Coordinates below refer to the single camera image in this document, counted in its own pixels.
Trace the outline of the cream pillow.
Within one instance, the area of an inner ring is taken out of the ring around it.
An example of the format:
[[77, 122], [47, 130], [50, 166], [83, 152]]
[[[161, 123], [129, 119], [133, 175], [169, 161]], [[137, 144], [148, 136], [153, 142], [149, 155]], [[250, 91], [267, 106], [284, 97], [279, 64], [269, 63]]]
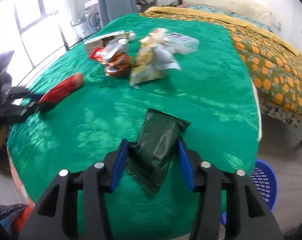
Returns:
[[251, 0], [182, 0], [182, 3], [208, 5], [225, 13], [234, 12], [235, 14], [257, 20], [269, 27], [273, 23], [270, 10]]

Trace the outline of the red snack wrapper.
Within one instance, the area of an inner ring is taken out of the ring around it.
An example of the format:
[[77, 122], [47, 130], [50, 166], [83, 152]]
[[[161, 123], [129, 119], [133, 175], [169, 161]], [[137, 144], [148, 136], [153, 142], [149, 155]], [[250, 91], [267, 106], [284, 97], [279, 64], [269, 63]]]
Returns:
[[57, 104], [72, 92], [81, 88], [84, 84], [84, 76], [81, 73], [75, 73], [66, 79], [59, 82], [48, 92], [44, 94], [38, 103], [53, 103]]

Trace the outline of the blue plastic trash basket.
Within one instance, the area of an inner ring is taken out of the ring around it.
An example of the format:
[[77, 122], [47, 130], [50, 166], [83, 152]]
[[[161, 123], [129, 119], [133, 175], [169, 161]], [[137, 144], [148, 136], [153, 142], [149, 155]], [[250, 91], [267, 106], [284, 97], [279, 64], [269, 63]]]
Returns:
[[250, 180], [273, 211], [278, 197], [278, 182], [272, 167], [265, 161], [257, 160]]

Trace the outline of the white green cardboard box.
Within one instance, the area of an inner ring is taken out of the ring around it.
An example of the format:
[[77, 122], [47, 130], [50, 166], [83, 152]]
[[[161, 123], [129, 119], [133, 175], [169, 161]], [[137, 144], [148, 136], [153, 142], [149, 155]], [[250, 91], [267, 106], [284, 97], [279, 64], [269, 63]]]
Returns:
[[88, 41], [84, 42], [84, 48], [87, 55], [90, 56], [97, 48], [104, 48], [108, 42], [118, 37], [126, 37], [125, 31], [115, 31], [89, 39]]

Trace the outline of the clear plastic storage box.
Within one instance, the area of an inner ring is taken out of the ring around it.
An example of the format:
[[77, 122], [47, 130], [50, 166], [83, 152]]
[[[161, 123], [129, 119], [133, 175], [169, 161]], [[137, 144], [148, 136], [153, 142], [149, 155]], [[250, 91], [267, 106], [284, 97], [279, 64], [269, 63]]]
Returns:
[[196, 38], [179, 33], [168, 33], [166, 38], [173, 45], [175, 51], [181, 55], [195, 53], [200, 43]]

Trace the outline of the crumpled red plastic wrapper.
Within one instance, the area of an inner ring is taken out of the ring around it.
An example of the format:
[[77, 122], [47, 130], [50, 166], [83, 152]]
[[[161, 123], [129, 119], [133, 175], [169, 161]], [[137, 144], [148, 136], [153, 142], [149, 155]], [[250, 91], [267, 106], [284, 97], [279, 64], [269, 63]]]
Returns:
[[95, 61], [101, 61], [102, 60], [102, 53], [104, 51], [103, 47], [96, 48], [92, 51], [91, 55], [89, 56], [90, 59]]

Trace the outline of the orange pumpkin pattern quilt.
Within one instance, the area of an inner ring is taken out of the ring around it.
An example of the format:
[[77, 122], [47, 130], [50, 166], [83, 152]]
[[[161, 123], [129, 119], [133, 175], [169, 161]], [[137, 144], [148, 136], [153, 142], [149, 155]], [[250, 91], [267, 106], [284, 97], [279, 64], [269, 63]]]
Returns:
[[258, 95], [302, 117], [302, 54], [283, 39], [245, 20], [190, 8], [151, 7], [141, 15], [222, 25], [248, 67]]

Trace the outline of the dark green plastic bag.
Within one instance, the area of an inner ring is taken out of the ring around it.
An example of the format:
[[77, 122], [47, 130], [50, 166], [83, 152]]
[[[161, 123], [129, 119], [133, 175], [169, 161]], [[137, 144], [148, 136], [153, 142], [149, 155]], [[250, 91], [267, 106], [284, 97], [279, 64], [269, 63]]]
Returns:
[[147, 198], [153, 198], [163, 185], [178, 137], [191, 122], [148, 108], [134, 142], [129, 143], [126, 172]]

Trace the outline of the orange white snack packet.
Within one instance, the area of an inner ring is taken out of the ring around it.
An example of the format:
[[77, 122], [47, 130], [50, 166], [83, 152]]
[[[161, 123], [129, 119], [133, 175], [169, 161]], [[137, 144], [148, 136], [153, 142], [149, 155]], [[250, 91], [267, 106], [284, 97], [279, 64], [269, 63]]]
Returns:
[[150, 33], [148, 33], [146, 37], [140, 39], [140, 45], [142, 47], [145, 47], [155, 44], [157, 42], [162, 42], [165, 39], [167, 32], [168, 29], [166, 28], [156, 28]]

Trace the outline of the washing machine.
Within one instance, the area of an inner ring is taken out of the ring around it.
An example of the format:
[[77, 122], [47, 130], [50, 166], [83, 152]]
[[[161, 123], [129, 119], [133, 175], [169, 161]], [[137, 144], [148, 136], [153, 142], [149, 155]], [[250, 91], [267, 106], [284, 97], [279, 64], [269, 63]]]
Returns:
[[90, 0], [85, 3], [84, 13], [88, 26], [93, 31], [98, 31], [100, 29], [98, 0]]

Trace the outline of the wooden bed frame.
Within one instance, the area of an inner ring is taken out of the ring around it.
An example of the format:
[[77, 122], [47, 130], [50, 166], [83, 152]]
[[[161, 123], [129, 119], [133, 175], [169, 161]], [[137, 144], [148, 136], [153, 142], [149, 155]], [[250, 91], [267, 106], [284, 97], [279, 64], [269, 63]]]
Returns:
[[302, 117], [276, 108], [271, 113], [262, 111], [263, 141], [271, 142], [285, 151], [302, 148]]

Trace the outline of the small silver foil wrapper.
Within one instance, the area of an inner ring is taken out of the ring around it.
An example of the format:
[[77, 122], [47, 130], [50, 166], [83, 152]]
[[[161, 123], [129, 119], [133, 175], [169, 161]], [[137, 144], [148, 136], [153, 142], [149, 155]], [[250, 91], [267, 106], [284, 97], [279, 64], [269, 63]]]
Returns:
[[128, 31], [126, 34], [126, 38], [129, 42], [133, 42], [136, 39], [136, 34], [134, 31]]

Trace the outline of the yellow white chip bag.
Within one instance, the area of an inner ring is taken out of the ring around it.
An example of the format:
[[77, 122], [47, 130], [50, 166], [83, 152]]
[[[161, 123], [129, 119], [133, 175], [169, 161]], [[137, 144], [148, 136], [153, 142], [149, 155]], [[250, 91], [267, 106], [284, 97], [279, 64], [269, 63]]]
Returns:
[[140, 83], [163, 79], [173, 69], [181, 70], [180, 64], [162, 44], [141, 47], [130, 73], [129, 84], [135, 87]]

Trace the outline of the green embroidered bedspread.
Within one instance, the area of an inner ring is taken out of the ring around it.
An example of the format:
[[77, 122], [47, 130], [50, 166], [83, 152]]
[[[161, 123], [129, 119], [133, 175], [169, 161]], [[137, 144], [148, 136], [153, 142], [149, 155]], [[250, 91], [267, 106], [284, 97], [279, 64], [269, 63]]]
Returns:
[[198, 50], [177, 55], [180, 69], [163, 79], [133, 88], [126, 78], [106, 76], [78, 44], [33, 82], [31, 90], [45, 93], [74, 73], [85, 78], [84, 86], [53, 110], [12, 128], [8, 151], [32, 201], [38, 201], [61, 169], [85, 170], [123, 138], [135, 141], [148, 108], [189, 121], [184, 141], [204, 160], [227, 172], [252, 171], [259, 148], [258, 108], [248, 69], [228, 30], [207, 22], [130, 14], [101, 33], [133, 31], [141, 39], [156, 28], [199, 40]]

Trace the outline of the crushed orange drink can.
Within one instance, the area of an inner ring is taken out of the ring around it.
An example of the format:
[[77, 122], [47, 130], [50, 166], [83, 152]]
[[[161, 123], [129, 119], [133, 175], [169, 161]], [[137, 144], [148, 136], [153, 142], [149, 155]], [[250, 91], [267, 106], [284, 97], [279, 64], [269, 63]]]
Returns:
[[131, 72], [131, 57], [127, 53], [128, 39], [117, 37], [101, 53], [101, 64], [106, 76], [125, 77]]

